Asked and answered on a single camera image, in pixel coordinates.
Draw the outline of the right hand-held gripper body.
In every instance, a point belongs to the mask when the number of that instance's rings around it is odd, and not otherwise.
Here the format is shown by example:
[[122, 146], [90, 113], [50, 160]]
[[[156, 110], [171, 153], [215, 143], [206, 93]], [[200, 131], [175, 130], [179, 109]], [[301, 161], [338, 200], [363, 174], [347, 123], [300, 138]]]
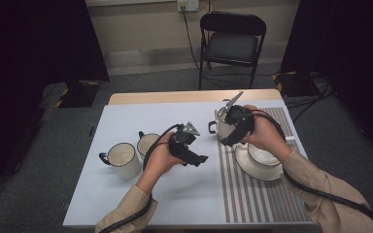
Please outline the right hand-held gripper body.
[[226, 113], [230, 112], [232, 124], [235, 126], [234, 131], [228, 136], [229, 138], [242, 139], [247, 134], [251, 134], [254, 131], [253, 113], [243, 106], [236, 104], [242, 95], [243, 91], [239, 91], [238, 94], [230, 99], [224, 107]]

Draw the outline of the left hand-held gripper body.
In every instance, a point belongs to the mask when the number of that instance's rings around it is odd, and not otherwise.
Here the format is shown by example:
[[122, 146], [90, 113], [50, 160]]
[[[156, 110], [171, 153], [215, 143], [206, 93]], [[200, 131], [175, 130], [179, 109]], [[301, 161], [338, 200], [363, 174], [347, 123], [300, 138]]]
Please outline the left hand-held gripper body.
[[177, 131], [169, 140], [169, 149], [173, 156], [180, 158], [184, 163], [201, 163], [202, 156], [191, 151], [188, 146], [200, 133], [191, 122], [178, 125]]

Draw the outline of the white mug black rim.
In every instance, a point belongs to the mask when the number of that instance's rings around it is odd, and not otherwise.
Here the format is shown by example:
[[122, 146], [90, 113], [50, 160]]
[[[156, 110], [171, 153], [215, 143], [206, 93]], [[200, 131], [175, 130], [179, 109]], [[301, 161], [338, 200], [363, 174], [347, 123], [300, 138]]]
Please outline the white mug black rim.
[[135, 148], [129, 143], [118, 143], [108, 152], [101, 152], [99, 158], [111, 166], [123, 180], [130, 180], [141, 171], [141, 162]]
[[139, 141], [137, 143], [137, 151], [139, 152], [142, 160], [145, 159], [148, 150], [158, 138], [159, 138], [159, 135], [155, 133], [146, 134], [143, 131], [139, 132]]
[[233, 124], [226, 124], [224, 118], [226, 110], [219, 109], [219, 120], [212, 120], [208, 123], [208, 131], [210, 134], [217, 134], [220, 139], [228, 137], [235, 129]]

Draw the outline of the white bowl black rim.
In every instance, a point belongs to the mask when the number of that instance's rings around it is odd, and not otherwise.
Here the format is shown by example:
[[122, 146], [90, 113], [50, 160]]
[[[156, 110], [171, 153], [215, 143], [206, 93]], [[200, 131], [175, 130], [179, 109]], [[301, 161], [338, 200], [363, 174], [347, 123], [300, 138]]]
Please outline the white bowl black rim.
[[257, 163], [265, 166], [278, 166], [280, 161], [266, 150], [261, 150], [254, 145], [248, 145], [251, 158]]

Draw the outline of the person's right hand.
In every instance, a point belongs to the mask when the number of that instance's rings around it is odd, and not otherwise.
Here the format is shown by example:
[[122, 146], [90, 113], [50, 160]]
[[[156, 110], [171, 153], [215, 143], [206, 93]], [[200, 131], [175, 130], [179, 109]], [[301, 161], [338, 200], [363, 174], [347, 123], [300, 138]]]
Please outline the person's right hand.
[[241, 142], [249, 143], [261, 150], [266, 150], [283, 163], [292, 152], [291, 147], [281, 137], [266, 114], [260, 112], [258, 108], [253, 105], [245, 105], [244, 108], [256, 113], [256, 116], [254, 117], [253, 133], [245, 136]]

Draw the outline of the person's left hand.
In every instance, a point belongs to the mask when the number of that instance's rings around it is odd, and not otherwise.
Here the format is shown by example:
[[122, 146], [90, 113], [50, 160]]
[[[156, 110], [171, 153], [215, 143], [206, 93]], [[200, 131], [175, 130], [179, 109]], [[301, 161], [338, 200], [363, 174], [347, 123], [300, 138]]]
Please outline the person's left hand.
[[152, 193], [154, 186], [163, 174], [170, 171], [175, 165], [184, 164], [180, 158], [170, 153], [168, 142], [172, 135], [173, 132], [169, 132], [159, 141], [159, 145], [149, 157], [143, 174], [136, 182], [136, 186], [147, 195]]

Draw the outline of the white plate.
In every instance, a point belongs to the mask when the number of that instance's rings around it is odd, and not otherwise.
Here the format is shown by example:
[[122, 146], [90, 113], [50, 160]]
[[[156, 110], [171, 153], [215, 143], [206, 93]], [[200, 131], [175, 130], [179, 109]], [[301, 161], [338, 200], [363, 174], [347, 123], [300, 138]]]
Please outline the white plate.
[[235, 148], [235, 159], [239, 167], [250, 177], [260, 181], [270, 182], [280, 178], [283, 167], [280, 162], [278, 166], [265, 166], [254, 161], [249, 152], [248, 145], [237, 146]]

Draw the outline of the wooden table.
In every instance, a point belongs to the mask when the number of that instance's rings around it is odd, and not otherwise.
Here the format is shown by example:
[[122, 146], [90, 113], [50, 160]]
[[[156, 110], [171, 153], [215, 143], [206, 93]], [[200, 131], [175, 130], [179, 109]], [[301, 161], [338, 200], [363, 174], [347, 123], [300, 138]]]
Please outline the wooden table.
[[[238, 94], [238, 90], [197, 90], [197, 91], [164, 91], [115, 93], [110, 97], [109, 105], [150, 104], [150, 103], [184, 103], [215, 102], [229, 99]], [[281, 100], [276, 89], [246, 89], [240, 100]]]

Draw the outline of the light blue table cover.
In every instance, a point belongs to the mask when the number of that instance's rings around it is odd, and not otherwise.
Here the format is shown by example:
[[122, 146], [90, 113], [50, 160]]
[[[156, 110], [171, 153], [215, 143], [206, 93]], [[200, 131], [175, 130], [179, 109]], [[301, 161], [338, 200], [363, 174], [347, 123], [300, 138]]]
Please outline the light blue table cover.
[[274, 228], [311, 225], [238, 224], [225, 220], [220, 184], [218, 138], [208, 131], [214, 110], [223, 103], [186, 102], [161, 104], [108, 105], [104, 108], [72, 197], [64, 224], [92, 227], [117, 206], [135, 182], [123, 180], [99, 154], [117, 143], [136, 145], [139, 132], [161, 134], [177, 123], [191, 122], [200, 135], [191, 150], [208, 156], [198, 167], [176, 166], [153, 190], [158, 205], [149, 223], [151, 228]]

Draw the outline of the black stand base yellow stripes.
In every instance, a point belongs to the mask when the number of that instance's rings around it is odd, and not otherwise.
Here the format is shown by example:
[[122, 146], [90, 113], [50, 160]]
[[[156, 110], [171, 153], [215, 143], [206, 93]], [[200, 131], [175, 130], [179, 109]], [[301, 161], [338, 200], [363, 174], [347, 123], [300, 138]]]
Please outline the black stand base yellow stripes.
[[272, 79], [283, 97], [313, 96], [319, 92], [311, 80], [300, 78], [295, 72], [277, 73]]
[[91, 107], [100, 87], [100, 82], [75, 83], [67, 86], [55, 103], [56, 108], [88, 108]]

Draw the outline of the grey striped placemat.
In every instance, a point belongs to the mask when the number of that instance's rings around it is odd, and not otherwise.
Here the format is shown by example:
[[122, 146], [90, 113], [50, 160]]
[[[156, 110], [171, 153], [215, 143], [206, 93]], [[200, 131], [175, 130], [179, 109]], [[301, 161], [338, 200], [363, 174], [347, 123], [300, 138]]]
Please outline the grey striped placemat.
[[303, 202], [281, 180], [265, 182], [247, 175], [235, 148], [218, 144], [225, 220], [238, 224], [309, 225]]

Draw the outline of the black folding chair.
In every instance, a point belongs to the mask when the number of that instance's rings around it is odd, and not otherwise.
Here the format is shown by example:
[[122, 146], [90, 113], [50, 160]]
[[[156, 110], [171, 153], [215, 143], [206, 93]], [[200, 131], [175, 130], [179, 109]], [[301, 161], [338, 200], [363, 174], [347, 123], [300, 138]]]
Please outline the black folding chair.
[[250, 14], [210, 12], [200, 19], [200, 31], [198, 86], [202, 87], [204, 79], [203, 63], [214, 62], [251, 67], [249, 87], [252, 87], [267, 31], [264, 20]]

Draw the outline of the black curtain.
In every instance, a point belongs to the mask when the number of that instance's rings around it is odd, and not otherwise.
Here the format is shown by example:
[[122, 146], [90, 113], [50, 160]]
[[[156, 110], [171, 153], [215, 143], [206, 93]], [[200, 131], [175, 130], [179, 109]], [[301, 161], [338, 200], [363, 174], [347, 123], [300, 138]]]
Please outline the black curtain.
[[47, 85], [108, 79], [85, 0], [0, 0], [0, 175], [24, 155]]
[[329, 76], [373, 141], [373, 0], [299, 0], [281, 70]]

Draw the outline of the white wall socket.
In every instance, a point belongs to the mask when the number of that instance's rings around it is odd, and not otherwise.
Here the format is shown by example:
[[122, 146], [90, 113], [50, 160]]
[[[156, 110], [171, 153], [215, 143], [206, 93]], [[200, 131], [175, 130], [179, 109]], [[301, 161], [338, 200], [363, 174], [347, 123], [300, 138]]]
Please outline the white wall socket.
[[179, 13], [197, 12], [199, 10], [199, 0], [177, 0], [177, 10]]

